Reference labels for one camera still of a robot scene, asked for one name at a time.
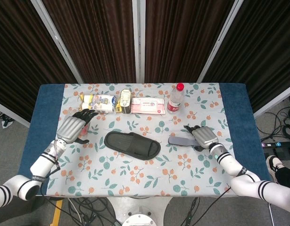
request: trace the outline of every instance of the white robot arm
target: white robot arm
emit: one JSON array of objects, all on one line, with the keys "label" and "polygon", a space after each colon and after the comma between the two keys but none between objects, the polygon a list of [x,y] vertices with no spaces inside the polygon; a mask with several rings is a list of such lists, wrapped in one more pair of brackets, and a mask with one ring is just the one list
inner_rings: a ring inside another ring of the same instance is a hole
[{"label": "white robot arm", "polygon": [[217,136],[209,127],[195,126],[185,128],[192,133],[204,149],[234,178],[231,180],[232,190],[239,196],[262,199],[290,212],[290,188],[270,182],[261,181],[253,172],[243,167],[227,150],[218,143]]},{"label": "white robot arm", "polygon": [[[65,151],[66,144],[72,142],[84,144],[89,142],[88,140],[79,139],[78,136],[83,127],[97,114],[94,110],[85,109],[68,117],[57,131],[58,139],[53,140],[31,166],[32,178],[16,175],[0,186],[0,207],[8,205],[13,196],[18,196],[25,201],[34,197],[48,176],[60,170],[58,158]],[[50,173],[54,165],[57,166],[57,169]]]}]

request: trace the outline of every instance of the black curtain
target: black curtain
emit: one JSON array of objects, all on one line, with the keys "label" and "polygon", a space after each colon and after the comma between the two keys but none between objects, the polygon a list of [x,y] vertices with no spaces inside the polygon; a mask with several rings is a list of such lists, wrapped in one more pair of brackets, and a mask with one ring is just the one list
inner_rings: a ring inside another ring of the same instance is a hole
[{"label": "black curtain", "polygon": [[131,0],[43,0],[84,82],[136,82]]},{"label": "black curtain", "polygon": [[233,0],[146,0],[145,82],[195,82]]},{"label": "black curtain", "polygon": [[203,82],[245,83],[254,112],[290,87],[290,0],[244,1]]},{"label": "black curtain", "polygon": [[0,104],[30,121],[39,87],[76,83],[29,0],[0,0]]}]

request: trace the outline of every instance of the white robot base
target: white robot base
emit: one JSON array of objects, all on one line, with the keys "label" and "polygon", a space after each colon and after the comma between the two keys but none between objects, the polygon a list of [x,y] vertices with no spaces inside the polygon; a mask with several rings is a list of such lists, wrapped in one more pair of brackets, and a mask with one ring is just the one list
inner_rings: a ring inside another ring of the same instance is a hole
[{"label": "white robot base", "polygon": [[164,215],[172,197],[107,197],[116,218],[123,226],[163,226]]}]

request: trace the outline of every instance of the floral tablecloth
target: floral tablecloth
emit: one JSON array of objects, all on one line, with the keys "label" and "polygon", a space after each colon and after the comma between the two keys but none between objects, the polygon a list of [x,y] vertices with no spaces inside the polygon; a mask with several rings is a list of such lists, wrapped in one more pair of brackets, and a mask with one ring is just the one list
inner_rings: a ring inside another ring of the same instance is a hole
[{"label": "floral tablecloth", "polygon": [[[169,136],[192,139],[183,125],[209,126],[229,152],[232,141],[218,83],[185,83],[185,97],[175,114],[99,114],[81,139],[85,145],[73,143],[59,159],[61,171],[50,176],[50,196],[213,196],[228,189],[231,177],[208,150],[197,152],[192,146],[168,144]],[[84,93],[119,96],[130,89],[134,97],[165,99],[172,83],[152,84],[66,84],[58,128],[63,120],[78,111],[79,96]],[[142,161],[119,153],[104,145],[110,131],[135,132],[158,141],[156,158]]]}]

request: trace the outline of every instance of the red bottle cap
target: red bottle cap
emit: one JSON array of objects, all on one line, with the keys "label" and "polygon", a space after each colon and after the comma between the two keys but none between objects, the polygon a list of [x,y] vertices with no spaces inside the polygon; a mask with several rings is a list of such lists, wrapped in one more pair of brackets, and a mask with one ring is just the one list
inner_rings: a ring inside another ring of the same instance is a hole
[{"label": "red bottle cap", "polygon": [[177,88],[178,91],[182,91],[183,88],[184,88],[184,85],[182,83],[178,83],[176,88]]}]

